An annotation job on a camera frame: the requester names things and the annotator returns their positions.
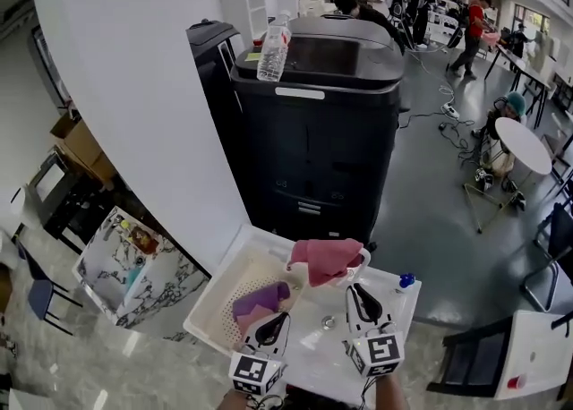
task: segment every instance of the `white label strip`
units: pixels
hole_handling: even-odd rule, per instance
[[[324,92],[320,90],[285,89],[284,87],[276,87],[275,93],[282,97],[324,99]]]

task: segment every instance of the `red cup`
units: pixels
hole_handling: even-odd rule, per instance
[[[523,389],[526,386],[527,375],[519,375],[508,381],[509,389]]]

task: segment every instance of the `red shirt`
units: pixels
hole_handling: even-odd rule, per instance
[[[475,25],[475,20],[483,20],[483,9],[478,3],[472,3],[469,6],[469,36],[480,38],[483,30]]]

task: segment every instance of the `glossy floor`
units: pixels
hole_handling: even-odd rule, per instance
[[[43,231],[24,231],[22,242],[44,271],[68,289],[77,255]],[[19,343],[9,362],[17,389],[52,397],[58,410],[208,410],[228,390],[228,360],[201,342],[176,343],[113,326],[80,289],[76,308],[56,301],[53,312],[74,332],[69,337],[39,321],[27,305],[31,280],[25,264],[13,273],[4,330]],[[425,392],[438,373],[441,339],[449,331],[414,323],[399,376],[412,410],[556,410],[557,391],[511,402]]]
[[[449,56],[437,52],[417,57],[435,76],[409,56],[402,89],[404,100],[411,106],[411,114],[440,112],[440,106],[449,100],[439,91]],[[514,78],[496,66],[484,81],[489,65],[480,58],[475,60],[477,81],[450,78],[461,120],[476,121],[476,125],[458,127],[459,136],[470,147],[475,144],[470,129],[483,126],[493,101],[509,92]],[[542,125],[535,131],[538,135],[556,134],[552,112],[566,121],[564,114],[548,105]],[[535,117],[530,119],[532,127]],[[407,115],[400,121],[406,125]],[[556,191],[546,197],[554,180],[550,176],[531,176],[523,188],[526,213],[508,209],[483,235],[477,234],[462,189],[462,183],[472,182],[476,166],[460,168],[459,150],[438,130],[443,121],[451,122],[441,115],[413,117],[407,128],[398,131],[372,234],[378,250],[371,265],[396,274],[412,272],[423,281],[415,319],[458,327],[483,325],[509,316],[517,308],[531,309],[518,288],[527,273],[543,265],[544,257],[532,245],[532,239],[537,224],[555,201]],[[451,128],[444,135],[459,143]],[[525,176],[525,170],[516,163],[514,179],[519,182]],[[475,203],[483,218],[490,217],[497,208],[481,199]],[[547,278],[534,284],[540,295],[546,294]],[[570,310],[573,288],[560,274],[554,311]]]

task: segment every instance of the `man in red shirt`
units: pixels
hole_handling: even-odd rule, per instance
[[[492,7],[492,0],[475,0],[469,5],[469,25],[466,28],[466,50],[462,52],[456,62],[449,68],[457,77],[461,77],[459,68],[465,66],[465,77],[477,79],[472,73],[474,58],[480,49],[480,40],[483,31],[487,29],[483,22],[483,10]]]

